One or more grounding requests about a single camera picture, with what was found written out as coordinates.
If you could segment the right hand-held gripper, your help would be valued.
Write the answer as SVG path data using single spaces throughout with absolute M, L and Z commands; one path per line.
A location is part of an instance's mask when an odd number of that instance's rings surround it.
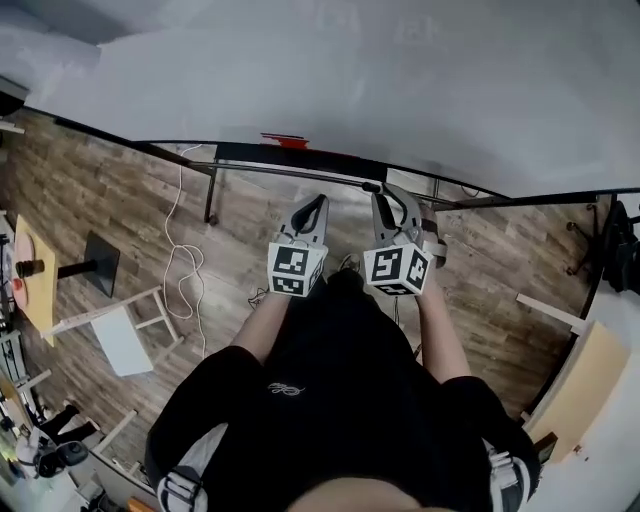
M 434 254 L 425 251 L 419 203 L 397 185 L 384 184 L 383 190 L 401 207 L 403 218 L 397 225 L 387 198 L 372 195 L 375 248 L 364 252 L 366 284 L 389 296 L 421 295 Z

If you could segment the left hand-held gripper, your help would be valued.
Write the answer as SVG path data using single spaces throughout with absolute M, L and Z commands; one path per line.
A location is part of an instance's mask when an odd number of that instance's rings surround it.
M 287 210 L 279 234 L 293 239 L 270 242 L 269 289 L 277 294 L 305 298 L 319 279 L 328 248 L 318 245 L 326 235 L 329 200 L 324 194 L 302 198 Z

